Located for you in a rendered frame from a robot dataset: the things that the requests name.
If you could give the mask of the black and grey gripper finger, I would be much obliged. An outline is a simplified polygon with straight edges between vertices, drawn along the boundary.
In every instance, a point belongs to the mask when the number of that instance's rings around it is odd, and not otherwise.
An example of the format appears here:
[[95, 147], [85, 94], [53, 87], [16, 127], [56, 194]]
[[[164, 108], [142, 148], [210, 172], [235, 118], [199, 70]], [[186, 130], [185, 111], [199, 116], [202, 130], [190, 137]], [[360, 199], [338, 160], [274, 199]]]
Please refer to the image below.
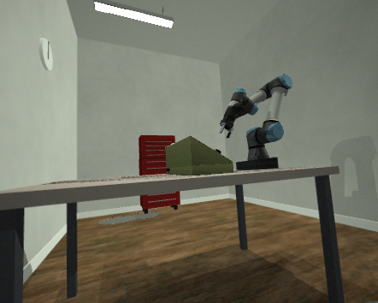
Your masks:
[[222, 133], [222, 131], [223, 131], [224, 127], [225, 127], [225, 124], [226, 124], [225, 122], [220, 124], [220, 126], [221, 126], [221, 130], [220, 130], [219, 133]]
[[230, 128], [230, 129], [228, 129], [228, 135], [227, 135], [227, 138], [230, 138], [230, 135], [231, 135], [231, 133], [232, 133], [232, 131], [233, 131], [233, 128]]

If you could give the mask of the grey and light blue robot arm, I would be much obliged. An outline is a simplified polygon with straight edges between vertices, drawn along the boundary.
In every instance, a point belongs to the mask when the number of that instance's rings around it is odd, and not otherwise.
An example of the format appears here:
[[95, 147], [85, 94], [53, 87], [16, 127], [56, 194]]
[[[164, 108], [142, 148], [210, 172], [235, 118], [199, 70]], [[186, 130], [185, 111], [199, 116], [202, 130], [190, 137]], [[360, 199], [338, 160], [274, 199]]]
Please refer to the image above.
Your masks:
[[266, 121], [263, 122], [263, 127], [251, 128], [246, 132], [249, 149], [248, 161], [269, 158], [264, 144], [276, 142], [283, 137], [284, 129], [280, 123], [281, 110], [284, 97], [291, 87], [291, 78], [287, 74], [282, 74], [267, 83], [250, 98], [246, 97], [244, 88], [237, 88], [234, 91], [231, 101], [235, 100], [240, 103], [245, 101], [245, 109], [237, 115], [236, 119], [246, 114], [255, 115], [258, 111], [257, 104], [271, 98], [269, 112]]

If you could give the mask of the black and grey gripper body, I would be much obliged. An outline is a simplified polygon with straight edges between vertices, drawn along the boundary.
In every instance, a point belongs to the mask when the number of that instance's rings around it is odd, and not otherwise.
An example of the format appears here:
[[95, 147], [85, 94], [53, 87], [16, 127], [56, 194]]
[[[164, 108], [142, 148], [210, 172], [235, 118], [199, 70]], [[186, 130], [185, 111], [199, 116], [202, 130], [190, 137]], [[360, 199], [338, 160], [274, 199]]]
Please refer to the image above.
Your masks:
[[245, 106], [243, 105], [244, 102], [245, 101], [243, 101], [243, 103], [240, 103], [240, 102], [235, 101], [235, 100], [230, 101], [230, 103], [227, 107], [227, 110], [224, 114], [224, 117], [220, 122], [220, 124], [224, 123], [224, 122], [226, 123], [225, 127], [224, 127], [226, 130], [233, 128], [233, 123], [234, 123], [237, 115], [245, 109]]

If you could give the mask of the olive green control console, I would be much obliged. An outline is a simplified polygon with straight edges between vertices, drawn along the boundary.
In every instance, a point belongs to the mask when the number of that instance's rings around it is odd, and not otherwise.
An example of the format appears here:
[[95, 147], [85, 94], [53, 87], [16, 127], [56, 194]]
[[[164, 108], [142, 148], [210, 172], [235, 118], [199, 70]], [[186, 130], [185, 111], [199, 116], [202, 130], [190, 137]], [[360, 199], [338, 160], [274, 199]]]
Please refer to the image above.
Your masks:
[[233, 172], [233, 161], [221, 151], [188, 136], [165, 148], [167, 175], [208, 175]]

